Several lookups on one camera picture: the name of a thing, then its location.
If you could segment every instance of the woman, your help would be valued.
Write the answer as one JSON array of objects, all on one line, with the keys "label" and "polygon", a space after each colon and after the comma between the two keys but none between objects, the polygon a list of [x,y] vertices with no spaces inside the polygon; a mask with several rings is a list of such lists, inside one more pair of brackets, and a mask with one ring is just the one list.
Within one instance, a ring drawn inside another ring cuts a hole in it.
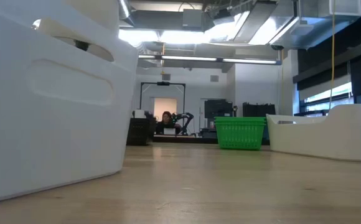
[{"label": "woman", "polygon": [[164,128],[175,128],[175,133],[179,134],[181,126],[175,124],[172,120],[172,115],[169,111],[165,111],[162,114],[162,121],[157,123],[156,134],[164,134]]}]

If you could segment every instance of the ceiling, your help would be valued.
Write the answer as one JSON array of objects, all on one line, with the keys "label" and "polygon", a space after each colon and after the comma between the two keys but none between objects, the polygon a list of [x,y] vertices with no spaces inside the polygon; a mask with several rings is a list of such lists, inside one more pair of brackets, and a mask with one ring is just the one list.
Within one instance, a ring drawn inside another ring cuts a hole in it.
[{"label": "ceiling", "polygon": [[[279,4],[289,4],[294,0],[280,0]],[[139,11],[169,11],[178,12],[183,9],[206,9],[211,4],[218,3],[215,0],[190,0],[188,3],[180,2],[179,0],[130,0],[133,8]],[[230,0],[222,0],[222,4],[226,4]],[[269,45],[250,45],[250,46],[229,46],[220,44],[165,44],[159,42],[145,42],[145,48],[154,52],[164,52],[166,55],[178,56],[198,56],[198,57],[231,57],[231,58],[256,58],[256,59],[271,59],[278,58],[278,52],[273,50]],[[161,63],[149,63],[146,60],[139,60],[141,67],[160,67]],[[180,67],[180,68],[221,68],[223,72],[227,72],[232,66],[229,63],[216,62],[187,62],[166,60],[165,67]]]}]

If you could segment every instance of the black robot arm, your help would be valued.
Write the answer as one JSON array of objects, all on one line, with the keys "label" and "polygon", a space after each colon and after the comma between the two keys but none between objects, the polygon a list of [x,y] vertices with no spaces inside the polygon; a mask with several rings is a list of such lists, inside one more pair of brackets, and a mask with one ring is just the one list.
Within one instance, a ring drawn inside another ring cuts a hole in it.
[{"label": "black robot arm", "polygon": [[172,120],[174,123],[176,123],[180,119],[187,119],[185,125],[182,127],[180,134],[181,135],[187,135],[187,126],[189,125],[190,121],[194,118],[194,116],[191,113],[182,113],[182,114],[172,114]]}]

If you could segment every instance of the yellow cable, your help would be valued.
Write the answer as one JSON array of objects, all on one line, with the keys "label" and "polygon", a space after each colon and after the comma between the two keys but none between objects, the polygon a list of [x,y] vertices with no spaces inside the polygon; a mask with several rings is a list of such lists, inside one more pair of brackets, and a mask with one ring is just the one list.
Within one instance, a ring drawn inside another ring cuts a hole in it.
[{"label": "yellow cable", "polygon": [[335,0],[333,0],[332,6],[332,52],[331,52],[331,90],[330,90],[330,103],[329,103],[329,110],[331,110],[331,103],[332,103],[332,89],[334,86],[334,73],[335,73]]}]

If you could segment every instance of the dark hair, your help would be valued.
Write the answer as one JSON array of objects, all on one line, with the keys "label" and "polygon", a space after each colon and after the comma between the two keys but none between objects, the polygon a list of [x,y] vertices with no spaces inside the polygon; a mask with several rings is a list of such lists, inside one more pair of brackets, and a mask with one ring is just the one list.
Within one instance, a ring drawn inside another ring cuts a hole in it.
[{"label": "dark hair", "polygon": [[167,115],[169,118],[171,118],[172,117],[172,115],[171,115],[171,113],[169,112],[169,111],[165,111],[165,112],[163,112],[163,114],[162,114],[162,118],[164,118],[164,115]]}]

